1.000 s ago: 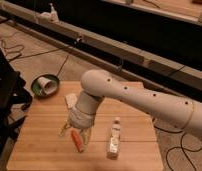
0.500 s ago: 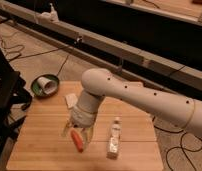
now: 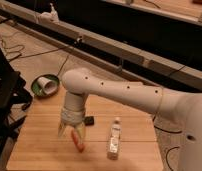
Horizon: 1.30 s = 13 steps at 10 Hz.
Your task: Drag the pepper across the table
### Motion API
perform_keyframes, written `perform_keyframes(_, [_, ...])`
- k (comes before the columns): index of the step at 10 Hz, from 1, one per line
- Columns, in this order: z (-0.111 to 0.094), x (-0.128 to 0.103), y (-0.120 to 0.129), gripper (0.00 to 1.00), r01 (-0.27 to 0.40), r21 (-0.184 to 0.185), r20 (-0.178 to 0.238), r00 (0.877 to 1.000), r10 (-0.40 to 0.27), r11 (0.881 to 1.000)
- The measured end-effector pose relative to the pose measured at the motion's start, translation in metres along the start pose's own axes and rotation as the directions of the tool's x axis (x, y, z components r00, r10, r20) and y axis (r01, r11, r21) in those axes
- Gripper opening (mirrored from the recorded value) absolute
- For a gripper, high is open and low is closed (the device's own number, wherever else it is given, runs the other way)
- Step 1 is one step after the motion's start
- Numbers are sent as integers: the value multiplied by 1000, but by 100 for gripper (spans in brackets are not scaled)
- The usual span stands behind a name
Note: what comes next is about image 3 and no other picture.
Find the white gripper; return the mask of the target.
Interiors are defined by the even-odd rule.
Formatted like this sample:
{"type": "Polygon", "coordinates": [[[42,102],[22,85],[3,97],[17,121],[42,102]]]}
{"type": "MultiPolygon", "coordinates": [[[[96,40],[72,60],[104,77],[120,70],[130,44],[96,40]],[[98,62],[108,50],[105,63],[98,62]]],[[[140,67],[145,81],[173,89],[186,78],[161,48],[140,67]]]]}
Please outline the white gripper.
{"type": "Polygon", "coordinates": [[[61,137],[65,131],[65,128],[69,125],[75,127],[74,130],[80,138],[80,141],[84,143],[85,140],[85,124],[82,123],[85,118],[85,109],[80,111],[72,111],[63,107],[61,109],[61,119],[58,126],[58,137],[61,137]]]}

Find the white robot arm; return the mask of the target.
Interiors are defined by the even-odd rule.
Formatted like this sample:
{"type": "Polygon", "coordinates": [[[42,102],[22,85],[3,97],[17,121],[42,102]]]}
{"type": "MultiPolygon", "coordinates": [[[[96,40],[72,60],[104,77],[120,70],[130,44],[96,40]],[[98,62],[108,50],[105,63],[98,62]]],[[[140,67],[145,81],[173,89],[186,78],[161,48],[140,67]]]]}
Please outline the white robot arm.
{"type": "Polygon", "coordinates": [[[91,94],[155,114],[182,126],[178,171],[202,171],[202,93],[189,93],[141,82],[100,79],[86,68],[65,72],[66,89],[59,129],[80,126],[91,94]]]}

